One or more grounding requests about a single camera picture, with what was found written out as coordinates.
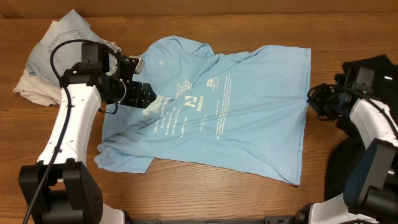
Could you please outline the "light blue printed t-shirt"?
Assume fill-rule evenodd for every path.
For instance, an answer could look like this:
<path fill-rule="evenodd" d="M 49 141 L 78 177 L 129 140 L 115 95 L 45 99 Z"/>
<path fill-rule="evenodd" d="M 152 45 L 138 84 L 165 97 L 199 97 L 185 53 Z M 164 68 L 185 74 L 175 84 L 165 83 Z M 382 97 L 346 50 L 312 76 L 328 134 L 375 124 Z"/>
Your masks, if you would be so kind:
<path fill-rule="evenodd" d="M 170 36 L 142 58 L 136 80 L 157 99 L 144 110 L 107 106 L 99 168 L 144 173 L 159 158 L 300 183 L 309 48 L 265 45 L 225 55 Z"/>

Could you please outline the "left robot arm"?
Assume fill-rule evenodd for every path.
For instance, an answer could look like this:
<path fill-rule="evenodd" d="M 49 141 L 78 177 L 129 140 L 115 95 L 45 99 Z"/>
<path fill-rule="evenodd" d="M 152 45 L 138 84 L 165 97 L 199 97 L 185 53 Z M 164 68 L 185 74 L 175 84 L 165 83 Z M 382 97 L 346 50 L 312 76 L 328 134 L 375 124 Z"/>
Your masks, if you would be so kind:
<path fill-rule="evenodd" d="M 49 142 L 36 164 L 22 166 L 19 185 L 28 205 L 24 221 L 35 223 L 132 223 L 128 212 L 103 202 L 86 167 L 88 141 L 102 103 L 147 108 L 157 96 L 133 81 L 144 60 L 106 44 L 81 43 L 81 60 L 57 75 L 62 100 Z"/>

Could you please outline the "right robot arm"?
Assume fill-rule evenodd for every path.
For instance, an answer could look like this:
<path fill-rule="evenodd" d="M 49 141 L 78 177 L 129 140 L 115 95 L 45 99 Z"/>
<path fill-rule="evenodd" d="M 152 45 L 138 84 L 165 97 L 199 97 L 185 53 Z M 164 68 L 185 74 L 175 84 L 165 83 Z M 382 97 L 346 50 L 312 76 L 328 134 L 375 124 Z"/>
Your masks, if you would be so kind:
<path fill-rule="evenodd" d="M 340 192 L 266 223 L 397 223 L 397 66 L 343 64 L 335 84 L 307 93 L 324 120 L 351 126 L 329 161 Z"/>

